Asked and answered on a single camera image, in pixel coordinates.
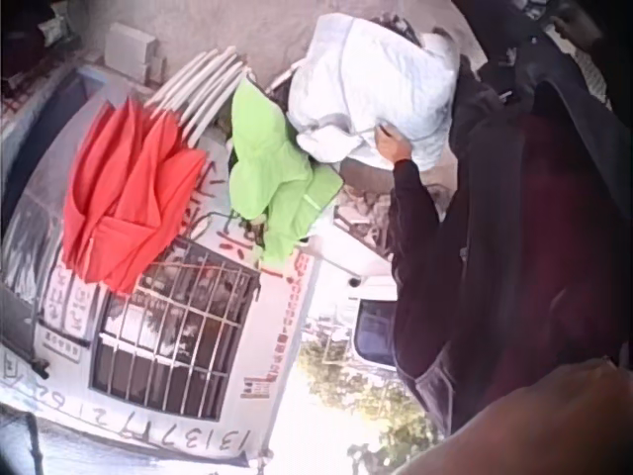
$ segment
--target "green cloth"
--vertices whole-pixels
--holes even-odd
[[[292,141],[282,110],[247,79],[231,109],[237,164],[228,190],[232,207],[245,219],[268,215],[262,259],[282,263],[343,185],[328,165],[311,165]]]

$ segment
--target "red garment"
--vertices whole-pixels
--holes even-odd
[[[178,234],[204,163],[171,112],[151,122],[128,100],[106,104],[75,158],[64,207],[63,261],[86,282],[131,293]]]

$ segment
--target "ground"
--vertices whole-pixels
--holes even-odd
[[[76,0],[85,18],[84,41],[103,50],[113,22],[152,35],[172,75],[201,50],[235,45],[246,55],[258,82],[271,79],[300,59],[318,16],[342,12],[361,18],[397,13],[420,32],[437,25],[453,35],[475,65],[483,62],[463,17],[450,0]]]

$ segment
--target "tree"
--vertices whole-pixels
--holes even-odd
[[[369,369],[359,371],[358,364],[353,370],[345,365],[323,364],[324,353],[325,340],[321,338],[304,342],[299,354],[298,364],[309,378],[311,393],[328,407],[360,414],[384,426],[379,451],[371,452],[367,446],[349,447],[356,471],[363,463],[372,475],[391,473],[438,442],[437,429],[400,381],[377,377]]]

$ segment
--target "window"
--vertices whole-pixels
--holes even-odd
[[[361,300],[354,334],[354,346],[361,358],[395,366],[392,355],[392,325],[396,302]]]
[[[104,308],[92,386],[217,421],[258,274],[178,238]]]
[[[33,357],[36,304],[54,238],[53,219],[24,193],[2,239],[0,340],[27,360]]]

